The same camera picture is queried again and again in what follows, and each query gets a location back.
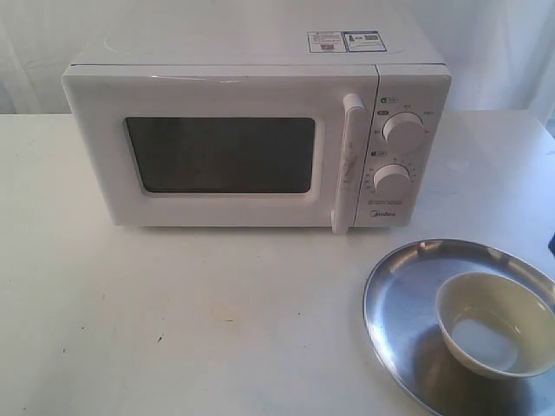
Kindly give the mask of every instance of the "midea logo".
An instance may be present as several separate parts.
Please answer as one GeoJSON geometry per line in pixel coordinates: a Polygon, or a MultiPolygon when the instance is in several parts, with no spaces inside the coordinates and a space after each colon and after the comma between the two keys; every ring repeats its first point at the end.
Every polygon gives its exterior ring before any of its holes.
{"type": "Polygon", "coordinates": [[[376,211],[373,210],[370,213],[371,217],[394,217],[396,214],[394,212],[387,212],[387,211],[376,211]]]}

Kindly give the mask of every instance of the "stainless steel plate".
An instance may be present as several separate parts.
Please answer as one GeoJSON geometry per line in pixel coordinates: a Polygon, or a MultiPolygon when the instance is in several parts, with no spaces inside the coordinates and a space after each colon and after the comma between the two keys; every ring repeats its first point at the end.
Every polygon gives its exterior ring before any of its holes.
{"type": "Polygon", "coordinates": [[[555,283],[518,258],[460,240],[401,247],[379,262],[364,291],[364,318],[382,364],[432,413],[555,415],[555,369],[524,380],[489,380],[464,368],[443,343],[434,312],[438,287],[465,271],[524,284],[555,309],[555,283]]]}

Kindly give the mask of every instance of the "power knob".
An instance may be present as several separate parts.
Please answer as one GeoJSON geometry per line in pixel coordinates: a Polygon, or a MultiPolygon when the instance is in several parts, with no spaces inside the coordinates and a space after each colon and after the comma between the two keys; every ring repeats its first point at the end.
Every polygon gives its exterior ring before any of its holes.
{"type": "Polygon", "coordinates": [[[405,166],[385,165],[374,175],[374,187],[380,199],[402,199],[410,191],[411,185],[405,166]]]}
{"type": "Polygon", "coordinates": [[[386,121],[383,138],[398,153],[411,153],[426,141],[426,133],[416,114],[399,113],[386,121]]]}

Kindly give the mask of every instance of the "microwave window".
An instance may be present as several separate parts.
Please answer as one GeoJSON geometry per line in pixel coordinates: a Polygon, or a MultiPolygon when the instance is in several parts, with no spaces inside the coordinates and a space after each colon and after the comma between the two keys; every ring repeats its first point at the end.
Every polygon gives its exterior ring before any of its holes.
{"type": "Polygon", "coordinates": [[[313,119],[128,117],[126,124],[149,192],[310,189],[313,119]]]}

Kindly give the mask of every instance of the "bowl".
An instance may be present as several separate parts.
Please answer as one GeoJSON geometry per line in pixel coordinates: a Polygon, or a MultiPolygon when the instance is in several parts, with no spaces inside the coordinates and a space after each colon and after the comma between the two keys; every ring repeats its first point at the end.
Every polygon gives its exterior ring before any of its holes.
{"type": "Polygon", "coordinates": [[[533,377],[555,364],[555,315],[523,285],[490,273],[462,273],[438,289],[435,313],[447,348],[491,379],[533,377]]]}

